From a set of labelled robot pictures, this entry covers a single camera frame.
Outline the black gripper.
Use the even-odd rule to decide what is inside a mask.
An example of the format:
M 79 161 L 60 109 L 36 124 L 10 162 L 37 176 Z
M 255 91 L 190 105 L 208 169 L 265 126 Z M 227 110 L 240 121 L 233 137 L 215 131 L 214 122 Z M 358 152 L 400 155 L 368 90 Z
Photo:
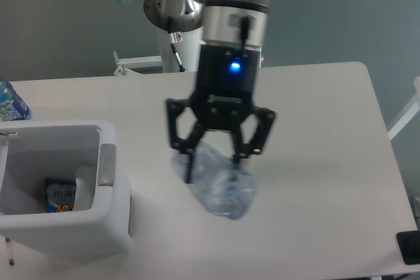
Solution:
M 165 100 L 169 145 L 185 159 L 184 181 L 187 184 L 192 183 L 196 148 L 204 135 L 204 128 L 230 130 L 234 150 L 232 162 L 236 165 L 251 155 L 263 153 L 276 112 L 253 106 L 252 95 L 261 54 L 245 46 L 250 31 L 250 17 L 242 17 L 238 46 L 202 45 L 196 86 L 190 99 Z M 250 114 L 257 124 L 252 137 L 244 142 L 241 125 Z

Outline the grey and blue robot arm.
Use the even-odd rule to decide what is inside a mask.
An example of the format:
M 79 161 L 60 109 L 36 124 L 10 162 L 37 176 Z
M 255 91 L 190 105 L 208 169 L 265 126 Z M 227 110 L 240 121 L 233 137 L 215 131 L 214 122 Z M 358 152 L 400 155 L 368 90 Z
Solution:
M 169 143 L 188 157 L 185 182 L 208 131 L 230 134 L 235 164 L 261 154 L 276 118 L 253 102 L 271 0 L 143 1 L 147 19 L 163 34 L 164 72 L 196 73 L 189 97 L 165 102 Z

